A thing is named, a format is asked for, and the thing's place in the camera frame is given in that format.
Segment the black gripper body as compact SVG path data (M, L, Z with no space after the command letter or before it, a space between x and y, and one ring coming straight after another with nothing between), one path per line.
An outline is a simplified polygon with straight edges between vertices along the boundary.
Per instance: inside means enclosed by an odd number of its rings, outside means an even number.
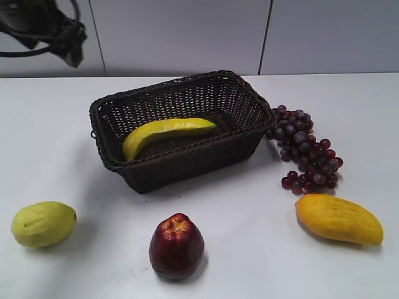
M66 16L55 1L1 1L1 32L28 49L1 52L1 57L25 58L50 53L77 68L83 59L82 45L87 35L77 1L71 5L73 18Z

